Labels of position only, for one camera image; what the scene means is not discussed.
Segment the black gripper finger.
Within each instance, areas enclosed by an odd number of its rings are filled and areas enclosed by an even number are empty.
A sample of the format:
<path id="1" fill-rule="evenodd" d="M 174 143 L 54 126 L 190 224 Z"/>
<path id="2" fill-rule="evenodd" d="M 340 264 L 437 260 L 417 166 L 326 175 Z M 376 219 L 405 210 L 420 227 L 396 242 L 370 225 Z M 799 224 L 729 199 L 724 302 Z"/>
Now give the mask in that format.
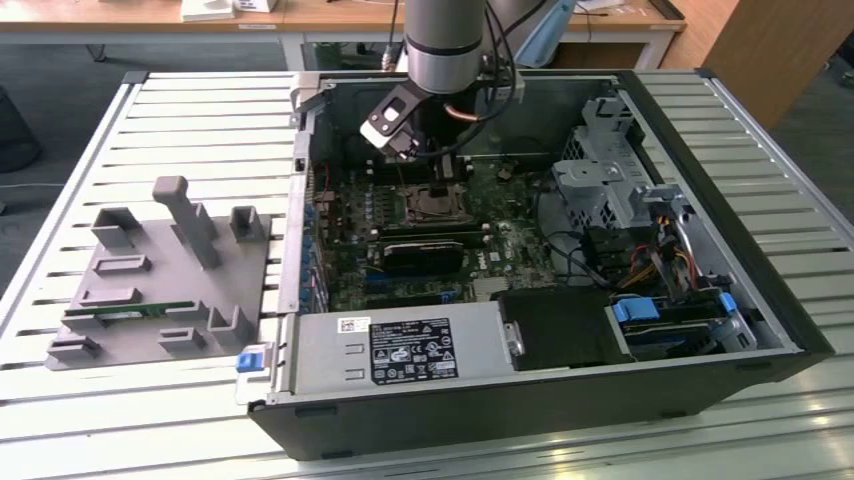
<path id="1" fill-rule="evenodd" d="M 449 189 L 464 175 L 464 166 L 456 153 L 449 153 L 432 160 L 432 197 L 448 197 Z"/>

